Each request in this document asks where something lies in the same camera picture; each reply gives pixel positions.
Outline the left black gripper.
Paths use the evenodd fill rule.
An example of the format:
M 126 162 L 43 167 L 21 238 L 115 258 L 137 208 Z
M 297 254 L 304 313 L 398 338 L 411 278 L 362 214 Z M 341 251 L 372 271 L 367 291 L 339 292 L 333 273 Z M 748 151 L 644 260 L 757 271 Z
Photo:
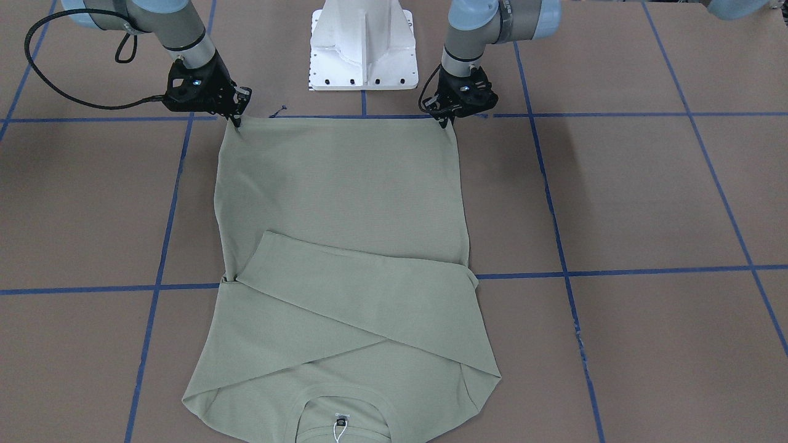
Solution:
M 425 98 L 427 86 L 437 78 L 436 92 Z M 441 65 L 437 66 L 425 82 L 421 92 L 421 112 L 438 121 L 442 129 L 456 118 L 485 113 L 498 104 L 499 96 L 493 92 L 483 68 L 471 68 L 470 76 L 458 78 Z

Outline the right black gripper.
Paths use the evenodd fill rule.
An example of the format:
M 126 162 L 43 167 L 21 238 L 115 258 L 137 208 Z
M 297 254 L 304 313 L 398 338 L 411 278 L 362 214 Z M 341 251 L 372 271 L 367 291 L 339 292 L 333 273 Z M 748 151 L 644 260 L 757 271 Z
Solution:
M 251 100 L 250 87 L 241 87 L 229 76 L 219 53 L 200 68 L 187 68 L 177 60 L 172 63 L 169 85 L 164 95 L 166 109 L 173 112 L 217 114 L 230 119 L 235 128 Z

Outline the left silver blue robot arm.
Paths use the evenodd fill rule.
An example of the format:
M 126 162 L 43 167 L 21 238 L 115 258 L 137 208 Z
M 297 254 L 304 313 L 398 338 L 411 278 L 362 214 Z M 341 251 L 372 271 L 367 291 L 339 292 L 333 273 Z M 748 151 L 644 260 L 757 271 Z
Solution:
M 491 45 L 543 39 L 555 34 L 562 19 L 560 1 L 453 1 L 441 63 L 430 97 L 419 96 L 419 109 L 442 129 L 456 118 L 485 113 L 498 104 L 481 65 Z

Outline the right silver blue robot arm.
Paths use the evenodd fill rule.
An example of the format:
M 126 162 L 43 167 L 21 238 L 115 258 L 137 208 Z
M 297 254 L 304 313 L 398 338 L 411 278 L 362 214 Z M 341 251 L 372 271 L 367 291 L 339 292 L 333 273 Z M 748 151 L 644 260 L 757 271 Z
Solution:
M 235 83 L 191 1 L 62 1 L 81 26 L 151 33 L 171 56 L 167 89 L 158 100 L 173 112 L 225 117 L 238 128 L 251 88 Z

